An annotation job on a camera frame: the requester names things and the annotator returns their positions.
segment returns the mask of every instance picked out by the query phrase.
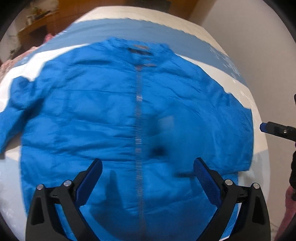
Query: metal screw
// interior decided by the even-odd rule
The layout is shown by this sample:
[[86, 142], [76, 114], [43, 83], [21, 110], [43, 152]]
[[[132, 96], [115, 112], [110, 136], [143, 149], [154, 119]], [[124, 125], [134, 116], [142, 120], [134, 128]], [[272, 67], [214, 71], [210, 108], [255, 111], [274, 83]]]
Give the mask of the metal screw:
[[43, 187], [44, 187], [43, 184], [39, 184], [39, 185], [37, 186], [37, 189], [38, 189], [38, 190], [42, 190]]
[[259, 189], [260, 188], [260, 185], [258, 183], [254, 183], [253, 184], [253, 187], [256, 188], [256, 189]]
[[68, 186], [70, 186], [72, 184], [72, 181], [71, 180], [66, 180], [66, 181], [64, 181], [64, 186], [65, 187], [68, 187]]
[[225, 183], [226, 185], [231, 186], [233, 184], [233, 181], [231, 181], [230, 179], [226, 179]]

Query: beige wall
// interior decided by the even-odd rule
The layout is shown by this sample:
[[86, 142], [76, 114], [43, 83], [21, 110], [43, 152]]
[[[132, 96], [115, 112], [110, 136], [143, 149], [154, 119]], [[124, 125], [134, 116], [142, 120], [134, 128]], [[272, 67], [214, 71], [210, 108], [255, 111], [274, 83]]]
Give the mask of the beige wall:
[[[233, 60], [264, 122], [296, 126], [296, 43], [263, 0], [199, 0], [190, 20], [204, 27]], [[270, 220], [285, 212], [294, 143], [267, 135], [271, 162]]]

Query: blue stripe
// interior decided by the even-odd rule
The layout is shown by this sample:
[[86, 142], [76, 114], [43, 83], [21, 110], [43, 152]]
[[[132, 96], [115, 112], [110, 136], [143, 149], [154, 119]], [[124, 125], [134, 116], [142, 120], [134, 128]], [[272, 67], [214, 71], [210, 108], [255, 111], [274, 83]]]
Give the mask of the blue stripe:
[[[62, 47], [100, 42], [109, 37], [166, 43], [176, 54], [216, 67], [246, 85], [229, 57], [209, 43], [183, 31], [143, 20], [100, 19], [74, 23], [41, 46], [34, 54]], [[16, 66], [25, 64], [34, 54], [20, 61]]]

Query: bed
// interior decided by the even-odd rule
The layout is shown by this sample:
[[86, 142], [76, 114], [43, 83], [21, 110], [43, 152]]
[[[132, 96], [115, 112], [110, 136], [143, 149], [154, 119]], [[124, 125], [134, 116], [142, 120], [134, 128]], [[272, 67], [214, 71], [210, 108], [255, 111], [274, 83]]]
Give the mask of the bed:
[[[199, 65], [227, 93], [252, 110], [254, 150], [249, 171], [239, 173], [239, 185], [261, 185], [265, 199], [269, 192], [269, 156], [265, 134], [259, 130], [261, 118], [246, 82], [219, 44], [202, 27], [181, 18], [137, 7], [98, 7], [85, 14], [11, 69], [0, 83], [0, 111], [9, 98], [13, 78], [23, 75], [32, 78], [39, 69], [32, 59], [44, 61], [70, 49], [99, 42], [110, 36], [143, 42], [166, 43], [182, 58]], [[0, 156], [0, 212], [19, 240], [25, 240], [26, 215], [20, 185], [20, 135]]]

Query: jacket sleeve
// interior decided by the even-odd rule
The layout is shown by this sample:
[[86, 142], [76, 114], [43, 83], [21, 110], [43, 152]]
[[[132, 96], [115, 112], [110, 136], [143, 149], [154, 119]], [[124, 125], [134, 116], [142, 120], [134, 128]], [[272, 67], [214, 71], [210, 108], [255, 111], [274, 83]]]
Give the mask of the jacket sleeve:
[[15, 78], [10, 87], [10, 98], [5, 109], [0, 112], [0, 153], [5, 151], [9, 140], [21, 132], [27, 117], [55, 87], [64, 64], [57, 60], [48, 61], [34, 80]]

